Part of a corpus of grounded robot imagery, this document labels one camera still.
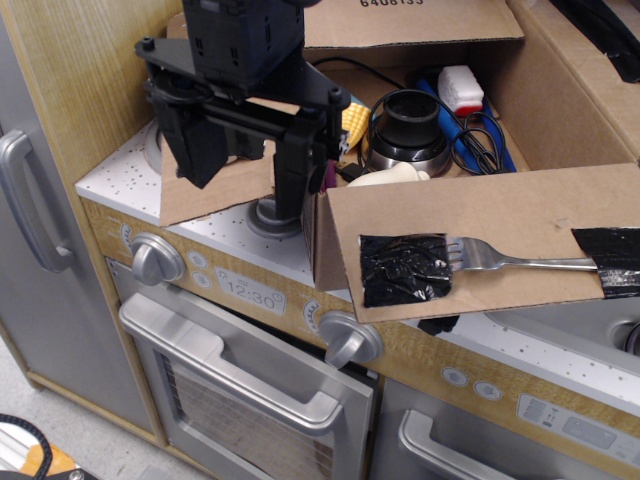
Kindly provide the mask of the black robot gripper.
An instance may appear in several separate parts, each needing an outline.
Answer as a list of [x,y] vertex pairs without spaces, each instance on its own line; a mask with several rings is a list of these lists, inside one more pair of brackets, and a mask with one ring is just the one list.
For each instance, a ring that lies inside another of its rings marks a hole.
[[311,1],[186,1],[187,36],[135,46],[145,88],[177,162],[203,189],[229,156],[274,154],[277,219],[295,219],[318,193],[325,161],[346,148],[348,93],[303,56]]

